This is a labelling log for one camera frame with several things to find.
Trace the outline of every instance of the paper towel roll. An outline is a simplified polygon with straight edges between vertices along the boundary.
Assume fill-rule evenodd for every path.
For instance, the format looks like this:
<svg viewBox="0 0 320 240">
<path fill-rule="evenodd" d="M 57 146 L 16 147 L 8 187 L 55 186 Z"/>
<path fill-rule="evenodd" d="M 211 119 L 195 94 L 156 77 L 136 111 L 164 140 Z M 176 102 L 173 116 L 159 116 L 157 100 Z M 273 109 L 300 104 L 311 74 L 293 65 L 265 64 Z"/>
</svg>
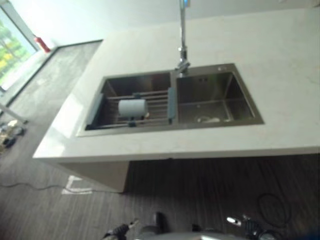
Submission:
<svg viewBox="0 0 320 240">
<path fill-rule="evenodd" d="M 120 100 L 118 110 L 121 117 L 138 118 L 148 113 L 148 105 L 145 99 Z"/>
</svg>

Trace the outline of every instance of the glass door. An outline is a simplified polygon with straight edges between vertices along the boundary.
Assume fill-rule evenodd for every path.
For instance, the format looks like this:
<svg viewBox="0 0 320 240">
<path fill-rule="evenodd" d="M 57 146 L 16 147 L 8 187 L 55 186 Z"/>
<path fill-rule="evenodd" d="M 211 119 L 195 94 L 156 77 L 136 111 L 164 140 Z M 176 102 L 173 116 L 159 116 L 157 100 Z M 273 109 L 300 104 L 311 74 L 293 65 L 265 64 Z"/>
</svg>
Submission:
<svg viewBox="0 0 320 240">
<path fill-rule="evenodd" d="M 15 83 L 17 78 L 13 74 L 36 51 L 0 8 L 0 92 L 4 93 Z"/>
</svg>

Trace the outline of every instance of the blurry object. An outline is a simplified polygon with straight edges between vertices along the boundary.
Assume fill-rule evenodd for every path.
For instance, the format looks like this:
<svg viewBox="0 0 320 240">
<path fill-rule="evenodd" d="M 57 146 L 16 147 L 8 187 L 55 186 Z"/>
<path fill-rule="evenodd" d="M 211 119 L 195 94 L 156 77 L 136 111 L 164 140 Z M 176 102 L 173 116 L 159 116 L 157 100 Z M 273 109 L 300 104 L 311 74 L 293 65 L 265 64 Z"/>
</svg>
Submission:
<svg viewBox="0 0 320 240">
<path fill-rule="evenodd" d="M 18 120 L 0 124 L 0 154 L 12 147 L 18 136 L 23 136 L 26 129 L 18 124 Z"/>
<path fill-rule="evenodd" d="M 47 54 L 50 53 L 50 48 L 45 44 L 45 42 L 41 39 L 41 37 L 38 37 L 34 35 L 34 41 L 39 45 L 39 47 Z"/>
<path fill-rule="evenodd" d="M 251 240 L 284 240 L 282 234 L 274 230 L 265 230 L 262 225 L 255 220 L 252 220 L 246 215 L 242 216 L 242 220 L 234 217 L 227 217 L 226 220 L 239 228 L 243 228 L 247 239 Z"/>
<path fill-rule="evenodd" d="M 126 234 L 127 232 L 135 227 L 139 223 L 139 220 L 135 218 L 132 222 L 129 224 L 122 224 L 121 226 L 118 226 L 112 230 L 109 230 L 102 240 L 126 240 Z"/>
</svg>

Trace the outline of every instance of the white wall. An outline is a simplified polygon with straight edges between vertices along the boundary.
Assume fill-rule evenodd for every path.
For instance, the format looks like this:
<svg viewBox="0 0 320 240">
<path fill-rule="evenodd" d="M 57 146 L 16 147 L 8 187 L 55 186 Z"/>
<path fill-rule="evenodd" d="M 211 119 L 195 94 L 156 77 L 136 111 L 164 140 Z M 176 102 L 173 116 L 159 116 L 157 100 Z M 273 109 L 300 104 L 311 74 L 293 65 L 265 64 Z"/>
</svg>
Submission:
<svg viewBox="0 0 320 240">
<path fill-rule="evenodd" d="M 191 0 L 187 18 L 303 8 L 315 1 L 319 0 Z M 178 21 L 178 2 L 11 0 L 32 31 L 57 46 L 104 39 L 113 31 Z"/>
</svg>

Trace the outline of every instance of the white tape marking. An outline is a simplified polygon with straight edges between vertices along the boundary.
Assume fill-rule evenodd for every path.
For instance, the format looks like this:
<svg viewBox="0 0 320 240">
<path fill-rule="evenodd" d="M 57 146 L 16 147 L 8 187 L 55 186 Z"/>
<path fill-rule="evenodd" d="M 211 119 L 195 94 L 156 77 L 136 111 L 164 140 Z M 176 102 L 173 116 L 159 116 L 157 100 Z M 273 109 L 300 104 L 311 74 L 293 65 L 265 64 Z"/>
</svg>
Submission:
<svg viewBox="0 0 320 240">
<path fill-rule="evenodd" d="M 70 175 L 68 178 L 68 182 L 66 183 L 65 188 L 71 190 L 72 192 L 63 189 L 61 194 L 92 194 L 92 188 L 72 188 L 72 183 L 74 181 L 82 181 L 82 178 Z"/>
</svg>

